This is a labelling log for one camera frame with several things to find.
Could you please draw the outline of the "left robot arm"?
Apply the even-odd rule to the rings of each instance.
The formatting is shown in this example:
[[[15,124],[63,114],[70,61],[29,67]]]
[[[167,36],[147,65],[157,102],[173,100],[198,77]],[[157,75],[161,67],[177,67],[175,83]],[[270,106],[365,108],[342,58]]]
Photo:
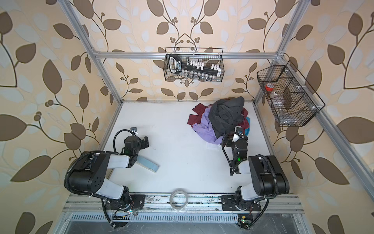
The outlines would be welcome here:
[[[129,188],[106,178],[109,169],[131,168],[138,160],[139,152],[149,147],[149,139],[138,137],[127,130],[130,136],[124,139],[120,152],[85,151],[68,168],[64,187],[72,194],[100,199],[101,208],[112,228],[121,227],[120,220],[137,215],[143,209],[144,195],[132,197]]]

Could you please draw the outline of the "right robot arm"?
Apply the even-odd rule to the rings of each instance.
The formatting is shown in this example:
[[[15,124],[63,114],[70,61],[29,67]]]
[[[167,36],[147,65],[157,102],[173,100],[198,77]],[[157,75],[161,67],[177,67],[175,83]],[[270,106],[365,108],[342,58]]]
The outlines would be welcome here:
[[[229,173],[250,175],[246,186],[239,186],[233,195],[222,195],[223,211],[249,212],[238,218],[238,226],[249,230],[264,214],[271,199],[289,193],[289,182],[275,156],[257,154],[248,156],[248,137],[241,131],[225,134],[221,147],[229,163]],[[233,159],[229,159],[225,146],[229,146]]]

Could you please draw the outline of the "purple cloth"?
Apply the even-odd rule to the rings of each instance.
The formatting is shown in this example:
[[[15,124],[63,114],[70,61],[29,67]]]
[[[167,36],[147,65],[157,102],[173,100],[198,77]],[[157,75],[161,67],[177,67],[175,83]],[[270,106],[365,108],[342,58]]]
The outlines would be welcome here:
[[[204,141],[219,145],[222,143],[223,135],[216,137],[212,124],[209,120],[210,107],[206,108],[201,116],[200,123],[192,125],[194,132]]]

